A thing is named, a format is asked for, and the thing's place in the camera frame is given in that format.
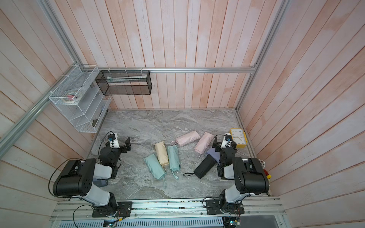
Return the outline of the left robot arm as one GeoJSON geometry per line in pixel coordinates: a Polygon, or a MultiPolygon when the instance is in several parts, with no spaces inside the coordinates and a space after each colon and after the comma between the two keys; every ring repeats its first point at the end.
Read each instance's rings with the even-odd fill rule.
{"type": "Polygon", "coordinates": [[[117,202],[115,195],[102,190],[94,181],[108,181],[117,176],[121,162],[120,155],[131,150],[128,137],[124,145],[113,143],[117,136],[109,135],[109,146],[99,152],[100,163],[95,158],[65,161],[65,167],[56,178],[53,186],[48,186],[49,193],[56,198],[79,198],[91,204],[93,217],[112,217],[124,214],[128,216],[130,207],[117,202]]]}

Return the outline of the beige umbrella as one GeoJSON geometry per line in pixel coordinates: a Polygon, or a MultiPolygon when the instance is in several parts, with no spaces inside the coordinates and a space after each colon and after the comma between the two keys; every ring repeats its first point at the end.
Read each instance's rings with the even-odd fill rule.
{"type": "Polygon", "coordinates": [[[155,147],[155,151],[156,151],[159,163],[162,166],[168,165],[169,159],[168,159],[167,149],[166,149],[164,141],[156,143],[154,145],[154,147],[155,147]]]}

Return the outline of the mint green umbrella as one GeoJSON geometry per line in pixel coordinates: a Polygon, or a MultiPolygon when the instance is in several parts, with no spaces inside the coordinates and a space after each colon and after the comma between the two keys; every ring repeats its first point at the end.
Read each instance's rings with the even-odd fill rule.
{"type": "Polygon", "coordinates": [[[160,180],[165,177],[166,171],[159,163],[155,154],[147,156],[144,161],[155,179],[160,180]]]}
{"type": "Polygon", "coordinates": [[[180,171],[180,159],[179,159],[179,151],[177,145],[172,145],[167,147],[167,154],[169,158],[169,167],[170,170],[176,180],[179,177],[176,175],[176,172],[180,171]]]}

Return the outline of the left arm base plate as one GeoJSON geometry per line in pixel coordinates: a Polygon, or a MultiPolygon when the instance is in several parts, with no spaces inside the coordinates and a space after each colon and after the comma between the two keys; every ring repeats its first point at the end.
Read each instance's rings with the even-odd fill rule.
{"type": "Polygon", "coordinates": [[[119,217],[126,218],[131,214],[132,209],[131,201],[119,201],[112,202],[102,207],[94,207],[92,217],[103,218],[103,217],[119,217]]]}

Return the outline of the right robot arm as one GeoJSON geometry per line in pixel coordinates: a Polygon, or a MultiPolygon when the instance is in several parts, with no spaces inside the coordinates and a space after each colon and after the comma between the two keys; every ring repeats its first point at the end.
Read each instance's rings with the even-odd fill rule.
{"type": "Polygon", "coordinates": [[[219,196],[219,209],[223,213],[234,211],[244,198],[251,194],[260,195],[269,192],[269,180],[257,158],[237,157],[237,144],[230,134],[218,142],[213,138],[212,148],[220,154],[217,173],[222,179],[234,180],[233,186],[223,190],[219,196]]]}

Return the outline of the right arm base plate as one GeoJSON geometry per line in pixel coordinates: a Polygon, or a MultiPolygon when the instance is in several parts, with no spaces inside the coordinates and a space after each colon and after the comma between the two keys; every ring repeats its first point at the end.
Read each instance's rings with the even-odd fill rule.
{"type": "Polygon", "coordinates": [[[208,199],[204,201],[203,206],[206,208],[208,215],[241,215],[245,213],[241,200],[228,203],[224,200],[208,199]]]}

